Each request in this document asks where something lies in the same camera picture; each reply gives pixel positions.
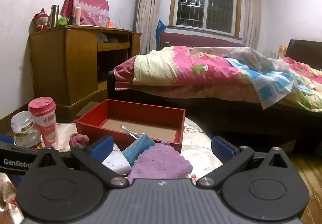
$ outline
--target open box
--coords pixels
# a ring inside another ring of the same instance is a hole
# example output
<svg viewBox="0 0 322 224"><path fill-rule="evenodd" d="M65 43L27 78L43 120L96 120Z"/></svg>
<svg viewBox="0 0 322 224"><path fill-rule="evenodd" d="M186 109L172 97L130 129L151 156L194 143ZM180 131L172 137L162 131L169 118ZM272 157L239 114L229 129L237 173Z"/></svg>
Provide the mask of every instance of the open box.
<svg viewBox="0 0 322 224"><path fill-rule="evenodd" d="M155 142L166 140L178 152L181 151L185 110L131 102L105 100L76 121L77 131L87 135L90 143L111 135L124 150L134 138L121 129L147 132Z"/></svg>

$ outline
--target pink lid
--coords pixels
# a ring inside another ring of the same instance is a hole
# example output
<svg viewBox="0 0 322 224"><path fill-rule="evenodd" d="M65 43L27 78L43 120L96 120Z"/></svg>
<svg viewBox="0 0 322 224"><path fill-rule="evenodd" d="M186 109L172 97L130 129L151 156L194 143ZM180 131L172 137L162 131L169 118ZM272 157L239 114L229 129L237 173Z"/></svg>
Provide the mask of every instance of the pink lid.
<svg viewBox="0 0 322 224"><path fill-rule="evenodd" d="M51 97L39 97L30 101L28 106L32 114L49 112L56 108L56 104Z"/></svg>

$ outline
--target purple towel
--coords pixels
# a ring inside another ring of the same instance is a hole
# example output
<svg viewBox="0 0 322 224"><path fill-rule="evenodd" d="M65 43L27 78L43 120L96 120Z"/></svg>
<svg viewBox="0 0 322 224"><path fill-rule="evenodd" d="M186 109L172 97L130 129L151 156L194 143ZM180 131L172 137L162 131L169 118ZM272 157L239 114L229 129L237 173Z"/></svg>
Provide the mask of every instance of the purple towel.
<svg viewBox="0 0 322 224"><path fill-rule="evenodd" d="M190 162L180 156L168 142L162 141L139 155L128 175L128 180L132 183L135 178L182 178L191 171Z"/></svg>

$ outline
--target red box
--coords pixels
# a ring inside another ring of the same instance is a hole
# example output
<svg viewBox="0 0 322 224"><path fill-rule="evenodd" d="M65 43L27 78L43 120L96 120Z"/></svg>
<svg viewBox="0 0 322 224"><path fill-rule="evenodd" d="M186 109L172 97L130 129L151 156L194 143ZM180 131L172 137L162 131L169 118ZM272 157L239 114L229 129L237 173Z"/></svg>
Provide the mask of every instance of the red box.
<svg viewBox="0 0 322 224"><path fill-rule="evenodd" d="M178 152L181 151L183 129L186 111L132 102L105 100L76 121L77 131L87 135L90 143L101 137L111 135L114 142L124 150L134 138L123 132L103 128L109 119L117 119L140 124L153 125L175 130L174 141L170 145Z"/></svg>

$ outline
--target pink cup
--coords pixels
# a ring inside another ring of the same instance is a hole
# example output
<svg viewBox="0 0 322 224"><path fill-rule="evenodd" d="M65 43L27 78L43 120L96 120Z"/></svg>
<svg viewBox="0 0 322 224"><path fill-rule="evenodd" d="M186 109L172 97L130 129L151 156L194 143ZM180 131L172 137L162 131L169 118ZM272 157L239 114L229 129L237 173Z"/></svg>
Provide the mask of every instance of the pink cup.
<svg viewBox="0 0 322 224"><path fill-rule="evenodd" d="M51 97L39 97L30 101L28 106L45 146L52 146L57 138L55 102Z"/></svg>

